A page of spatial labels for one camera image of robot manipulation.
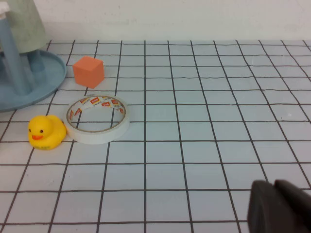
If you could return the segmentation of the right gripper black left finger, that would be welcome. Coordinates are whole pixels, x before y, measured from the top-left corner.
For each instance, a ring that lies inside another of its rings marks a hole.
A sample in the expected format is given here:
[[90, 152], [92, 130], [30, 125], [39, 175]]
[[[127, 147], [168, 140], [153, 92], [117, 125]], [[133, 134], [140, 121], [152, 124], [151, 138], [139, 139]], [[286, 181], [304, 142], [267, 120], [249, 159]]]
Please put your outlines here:
[[272, 184], [260, 180], [251, 186], [247, 223], [251, 233], [294, 233], [298, 226], [285, 198]]

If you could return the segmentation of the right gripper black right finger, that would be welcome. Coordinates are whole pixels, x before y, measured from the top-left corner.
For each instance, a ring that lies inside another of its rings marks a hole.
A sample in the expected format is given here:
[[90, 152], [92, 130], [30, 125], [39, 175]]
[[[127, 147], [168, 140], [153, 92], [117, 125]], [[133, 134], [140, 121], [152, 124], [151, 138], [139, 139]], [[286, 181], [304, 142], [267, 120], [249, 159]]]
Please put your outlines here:
[[276, 180], [275, 188], [297, 216], [299, 230], [311, 232], [311, 196], [286, 180]]

